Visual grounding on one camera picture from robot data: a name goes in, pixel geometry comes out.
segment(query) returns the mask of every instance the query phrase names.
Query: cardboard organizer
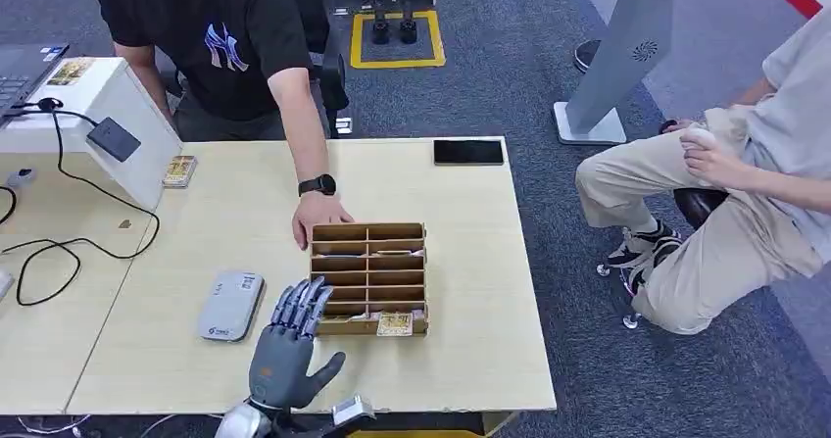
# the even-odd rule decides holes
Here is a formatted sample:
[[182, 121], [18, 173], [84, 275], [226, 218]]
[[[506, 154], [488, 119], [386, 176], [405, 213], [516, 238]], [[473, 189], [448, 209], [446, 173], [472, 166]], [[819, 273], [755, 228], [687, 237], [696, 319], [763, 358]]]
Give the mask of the cardboard organizer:
[[413, 334], [426, 333], [425, 235], [420, 223], [316, 225], [311, 279], [334, 287], [318, 335], [374, 335], [380, 313], [413, 313]]

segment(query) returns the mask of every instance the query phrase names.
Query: beige pants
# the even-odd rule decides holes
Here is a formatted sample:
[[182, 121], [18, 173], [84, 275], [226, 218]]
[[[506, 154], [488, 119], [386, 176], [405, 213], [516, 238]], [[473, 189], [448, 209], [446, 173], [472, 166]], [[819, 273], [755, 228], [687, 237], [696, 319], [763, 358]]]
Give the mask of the beige pants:
[[[706, 111], [694, 124], [715, 134], [725, 152], [747, 143], [746, 107]], [[637, 226], [650, 220], [643, 197], [703, 187], [687, 172], [682, 131], [613, 147], [577, 168], [583, 212], [594, 227]], [[730, 195], [653, 271], [632, 301], [635, 311], [671, 332], [695, 334], [751, 291], [794, 273], [813, 276], [822, 261], [791, 219], [766, 197]]]

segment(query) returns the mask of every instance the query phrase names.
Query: robotic hand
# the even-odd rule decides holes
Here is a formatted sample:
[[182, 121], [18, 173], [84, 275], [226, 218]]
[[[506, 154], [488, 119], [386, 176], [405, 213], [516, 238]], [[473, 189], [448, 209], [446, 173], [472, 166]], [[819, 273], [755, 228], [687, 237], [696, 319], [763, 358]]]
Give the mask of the robotic hand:
[[271, 321], [257, 341], [249, 369], [251, 397], [225, 414], [216, 438], [296, 438], [346, 436], [346, 427], [358, 418], [373, 417], [356, 396], [334, 408], [335, 423], [323, 429], [305, 430], [291, 419], [291, 409], [301, 409], [340, 372], [346, 355], [337, 353], [311, 377], [306, 375], [323, 308], [332, 295], [324, 279], [303, 280], [280, 296]]

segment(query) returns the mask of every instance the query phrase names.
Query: laptop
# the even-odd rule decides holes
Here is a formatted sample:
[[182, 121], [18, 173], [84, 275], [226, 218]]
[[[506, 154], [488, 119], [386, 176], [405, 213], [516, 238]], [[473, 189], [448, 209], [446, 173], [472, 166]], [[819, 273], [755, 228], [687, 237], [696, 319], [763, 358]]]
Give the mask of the laptop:
[[33, 92], [70, 48], [67, 43], [0, 44], [0, 125]]

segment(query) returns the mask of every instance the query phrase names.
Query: white t-shirt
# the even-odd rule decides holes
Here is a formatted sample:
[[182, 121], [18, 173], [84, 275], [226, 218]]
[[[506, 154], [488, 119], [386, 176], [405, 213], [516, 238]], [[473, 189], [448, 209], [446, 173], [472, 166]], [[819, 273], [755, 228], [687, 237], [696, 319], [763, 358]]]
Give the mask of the white t-shirt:
[[[762, 69], [777, 90], [750, 111], [746, 160], [760, 169], [831, 179], [831, 9], [810, 19]], [[831, 261], [831, 216], [771, 202]]]

